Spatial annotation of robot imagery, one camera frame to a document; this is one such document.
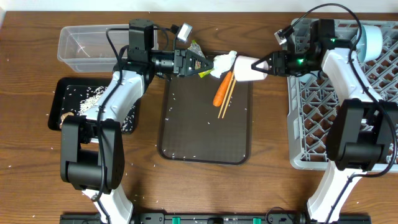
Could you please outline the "silver yellow snack wrapper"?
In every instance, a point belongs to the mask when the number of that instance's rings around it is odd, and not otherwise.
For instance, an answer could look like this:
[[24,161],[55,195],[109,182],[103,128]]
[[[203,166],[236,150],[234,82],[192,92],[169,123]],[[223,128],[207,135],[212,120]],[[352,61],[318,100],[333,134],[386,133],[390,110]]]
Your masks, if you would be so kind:
[[[195,40],[192,40],[188,49],[202,57],[205,57],[204,53],[201,50],[200,45]],[[203,77],[209,75],[212,71],[213,70],[207,70],[205,72],[201,72],[201,73],[199,73],[199,76],[200,76],[200,78],[203,78]]]

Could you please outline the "white tissue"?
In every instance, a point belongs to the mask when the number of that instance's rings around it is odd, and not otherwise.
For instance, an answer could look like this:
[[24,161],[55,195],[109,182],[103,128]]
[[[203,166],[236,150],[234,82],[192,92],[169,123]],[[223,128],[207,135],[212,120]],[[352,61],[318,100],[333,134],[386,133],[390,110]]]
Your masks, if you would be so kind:
[[237,51],[232,50],[228,54],[217,55],[213,59],[213,70],[210,74],[213,77],[220,78],[222,73],[231,69],[237,54]]

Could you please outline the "white paper cup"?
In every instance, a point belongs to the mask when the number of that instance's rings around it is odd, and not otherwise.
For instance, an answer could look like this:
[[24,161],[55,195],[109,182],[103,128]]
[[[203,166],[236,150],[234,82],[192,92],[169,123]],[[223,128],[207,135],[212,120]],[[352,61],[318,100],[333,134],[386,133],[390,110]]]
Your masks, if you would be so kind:
[[243,55],[237,56],[234,63],[235,79],[238,82],[264,80],[268,76],[267,73],[258,72],[257,70],[253,70],[251,68],[251,65],[258,60],[258,58],[247,57]]

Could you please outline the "wooden chopstick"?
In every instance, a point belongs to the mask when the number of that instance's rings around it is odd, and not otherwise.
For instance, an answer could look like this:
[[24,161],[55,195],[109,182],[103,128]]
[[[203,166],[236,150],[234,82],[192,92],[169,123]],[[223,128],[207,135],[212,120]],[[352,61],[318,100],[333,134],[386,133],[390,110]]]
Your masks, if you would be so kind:
[[233,94],[235,85],[236,85],[236,79],[234,78],[234,80],[233,80],[233,82],[231,84],[231,87],[229,88],[228,97],[227,97],[226,103],[224,104],[224,110],[223,110],[221,119],[224,118],[224,116],[226,114],[226,111],[227,111],[227,109],[228,109],[228,107],[230,105],[229,102],[230,102],[230,100],[232,98],[232,94]]
[[229,83],[229,87],[228,87],[228,89],[227,89],[227,91],[226,91],[226,94],[225,94],[225,96],[224,96],[223,102],[222,102],[222,104],[221,104],[221,108],[220,108],[220,112],[219,112],[218,118],[220,118],[221,113],[223,112],[224,104],[226,103],[226,99],[227,99],[227,96],[228,96],[229,88],[231,87],[231,84],[232,84],[232,82],[233,82],[233,80],[234,80],[234,72],[232,72],[232,73],[233,73],[233,76],[232,76],[232,79],[231,79],[231,81],[230,81],[230,83]]

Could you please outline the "orange carrot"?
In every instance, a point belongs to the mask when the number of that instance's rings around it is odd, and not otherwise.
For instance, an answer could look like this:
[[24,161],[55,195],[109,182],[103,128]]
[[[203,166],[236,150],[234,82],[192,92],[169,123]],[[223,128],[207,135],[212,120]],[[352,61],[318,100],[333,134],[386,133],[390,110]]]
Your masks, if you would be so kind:
[[229,71],[226,74],[226,76],[224,77],[224,80],[221,82],[221,84],[220,84],[220,86],[219,86],[219,88],[218,88],[218,90],[217,90],[217,92],[215,94],[215,97],[213,98],[213,105],[215,107],[221,106],[221,104],[223,102],[223,99],[224,99],[224,96],[226,94],[226,91],[227,91],[227,89],[229,87],[229,83],[230,83],[230,81],[232,79],[232,76],[233,76],[232,71]]

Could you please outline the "light blue bowl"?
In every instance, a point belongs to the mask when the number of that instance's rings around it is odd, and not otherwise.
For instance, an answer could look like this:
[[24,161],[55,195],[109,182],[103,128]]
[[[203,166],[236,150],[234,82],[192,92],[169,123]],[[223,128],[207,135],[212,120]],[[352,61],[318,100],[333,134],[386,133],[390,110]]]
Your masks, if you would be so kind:
[[380,56],[383,38],[381,29],[377,26],[362,25],[361,30],[361,37],[359,37],[359,31],[357,31],[358,43],[356,45],[356,51],[358,60],[361,63],[366,63]]

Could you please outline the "light blue cup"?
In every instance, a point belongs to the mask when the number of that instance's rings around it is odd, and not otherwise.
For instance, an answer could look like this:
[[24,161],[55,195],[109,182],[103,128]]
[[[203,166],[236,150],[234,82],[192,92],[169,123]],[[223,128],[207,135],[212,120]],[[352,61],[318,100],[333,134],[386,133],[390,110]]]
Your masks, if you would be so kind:
[[315,72],[309,72],[304,75],[299,76],[298,80],[302,83],[307,83],[307,82],[314,82],[319,79],[319,75],[317,75]]

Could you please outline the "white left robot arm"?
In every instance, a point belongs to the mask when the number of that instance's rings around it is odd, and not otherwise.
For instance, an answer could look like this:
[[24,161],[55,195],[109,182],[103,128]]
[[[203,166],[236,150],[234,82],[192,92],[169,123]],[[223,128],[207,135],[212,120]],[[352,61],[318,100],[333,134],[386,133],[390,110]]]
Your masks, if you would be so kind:
[[130,223],[133,203],[121,179],[124,149],[121,126],[157,74],[189,77],[213,69],[213,62],[191,50],[137,50],[123,47],[108,87],[81,115],[63,120],[61,179],[88,196],[100,223]]

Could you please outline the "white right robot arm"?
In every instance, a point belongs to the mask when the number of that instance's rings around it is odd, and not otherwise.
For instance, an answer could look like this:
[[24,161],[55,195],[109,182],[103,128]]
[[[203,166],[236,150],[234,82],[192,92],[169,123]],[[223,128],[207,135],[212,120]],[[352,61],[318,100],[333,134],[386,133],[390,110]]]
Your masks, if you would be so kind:
[[299,77],[311,71],[325,72],[338,97],[340,108],[326,137],[329,159],[315,193],[307,200],[307,220],[335,222],[356,183],[380,177],[392,167],[370,171],[382,162],[390,146],[397,146],[397,104],[374,91],[361,70],[356,47],[350,40],[321,37],[303,54],[276,51],[252,63],[267,75]]

